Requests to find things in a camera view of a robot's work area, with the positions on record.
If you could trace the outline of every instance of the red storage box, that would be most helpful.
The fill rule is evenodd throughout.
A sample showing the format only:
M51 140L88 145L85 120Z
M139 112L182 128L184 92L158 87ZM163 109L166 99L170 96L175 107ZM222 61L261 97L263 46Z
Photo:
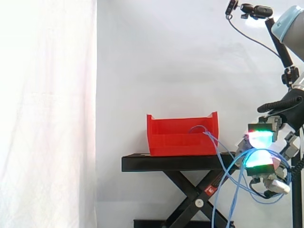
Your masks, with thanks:
M184 119L153 119L147 115L147 135L151 156L214 155L216 150L210 138L203 134L205 126L218 138L218 113L209 117Z

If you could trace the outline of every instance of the green light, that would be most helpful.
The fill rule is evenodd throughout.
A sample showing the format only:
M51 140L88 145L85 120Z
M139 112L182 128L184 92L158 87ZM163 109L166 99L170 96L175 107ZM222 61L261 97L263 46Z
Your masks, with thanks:
M249 132L249 142L257 149L267 149L272 144L273 132L255 131Z
M266 150L255 151L245 162L246 168L273 164L271 154Z

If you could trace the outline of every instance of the bolt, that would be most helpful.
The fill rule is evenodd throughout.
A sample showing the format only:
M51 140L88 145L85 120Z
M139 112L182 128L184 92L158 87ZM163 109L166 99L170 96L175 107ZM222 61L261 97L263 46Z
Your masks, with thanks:
M202 208L204 206L204 201L202 199L197 199L195 201L195 206L198 208Z

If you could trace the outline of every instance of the scissor lift stand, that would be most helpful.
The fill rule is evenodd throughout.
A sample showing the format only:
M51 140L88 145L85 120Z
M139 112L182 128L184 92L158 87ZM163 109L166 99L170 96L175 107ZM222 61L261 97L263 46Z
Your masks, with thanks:
M222 155L228 167L233 159L228 154ZM233 167L230 174L237 169ZM181 171L209 171L197 186ZM134 228L210 228L213 205L210 197L217 191L224 171L216 155L151 157L149 154L132 154L122 158L123 172L162 171L186 195L186 199L176 208L166 221L134 220ZM203 212L210 221L191 221L198 211ZM215 227L225 228L227 219L216 210Z

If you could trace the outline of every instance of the white curtain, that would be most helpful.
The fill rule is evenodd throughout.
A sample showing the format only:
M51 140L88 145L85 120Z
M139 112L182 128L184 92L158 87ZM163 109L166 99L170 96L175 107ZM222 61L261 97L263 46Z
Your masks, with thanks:
M96 227L96 0L0 1L0 78L0 227Z

